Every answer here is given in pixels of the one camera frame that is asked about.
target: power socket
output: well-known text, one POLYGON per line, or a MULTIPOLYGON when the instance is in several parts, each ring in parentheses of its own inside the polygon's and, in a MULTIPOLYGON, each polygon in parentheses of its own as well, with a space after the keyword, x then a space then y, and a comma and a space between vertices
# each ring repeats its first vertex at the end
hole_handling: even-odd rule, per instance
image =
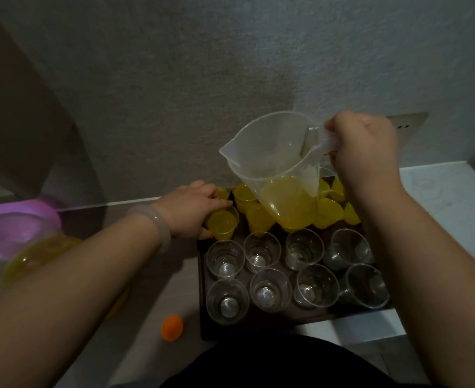
POLYGON ((399 138, 399 147, 409 142, 422 127, 429 115, 429 113, 411 113, 387 116, 394 128, 396 128, 397 137, 399 138))

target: tray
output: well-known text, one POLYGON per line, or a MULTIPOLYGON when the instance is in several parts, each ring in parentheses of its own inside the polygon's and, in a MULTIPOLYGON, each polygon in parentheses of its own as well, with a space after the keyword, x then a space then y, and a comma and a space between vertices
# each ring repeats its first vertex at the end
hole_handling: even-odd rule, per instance
MULTIPOLYGON (((361 223, 357 226, 351 226, 344 221, 339 221, 335 223, 333 226, 326 228, 324 230, 320 230, 315 228, 314 226, 309 227, 311 230, 316 232, 318 235, 321 236, 322 240, 324 241, 324 247, 327 249, 331 242, 331 235, 338 230, 339 228, 352 228, 359 232, 360 234, 364 234, 363 227, 361 223)), ((280 242, 282 247, 282 254, 279 262, 277 262, 273 268, 276 268, 289 278, 293 288, 295 285, 296 275, 297 272, 294 272, 288 269, 285 266, 285 253, 286 253, 286 237, 288 233, 286 233, 278 224, 275 224, 270 233, 275 235, 280 242)), ((248 223, 246 220, 245 215, 240 214, 240 222, 234 232, 234 236, 232 240, 238 242, 241 246, 245 241, 245 238, 250 234, 248 230, 248 223)), ((267 328, 269 331, 271 330, 285 330, 287 328, 292 328, 294 326, 300 324, 307 324, 307 323, 314 323, 316 321, 324 321, 324 320, 331 320, 340 317, 350 316, 353 314, 360 314, 360 313, 369 313, 371 311, 377 311, 382 309, 391 309, 393 306, 391 302, 389 302, 385 307, 376 310, 366 309, 362 306, 355 306, 355 305, 342 305, 340 303, 336 303, 335 305, 331 306, 330 308, 314 308, 314 309, 304 309, 299 307, 292 298, 292 302, 289 307, 279 313, 266 313, 260 310, 257 306, 255 306, 250 301, 250 308, 248 313, 238 323, 234 325, 222 326, 215 321, 213 321, 210 316, 208 315, 206 309, 206 293, 208 289, 216 282, 216 279, 209 273, 207 266, 205 265, 205 254, 208 251, 208 248, 215 242, 214 239, 206 240, 206 241, 197 241, 197 249, 198 249, 198 275, 199 275, 199 291, 200 291, 200 329, 201 329, 201 337, 203 340, 216 340, 221 339, 226 336, 231 336, 235 334, 240 334, 246 331, 256 331, 262 330, 267 328)), ((345 273, 345 270, 335 271, 334 274, 338 279, 340 279, 345 273)), ((237 275, 236 279, 239 280, 245 288, 249 289, 249 282, 252 279, 254 274, 250 273, 247 270, 246 264, 240 273, 237 275)))

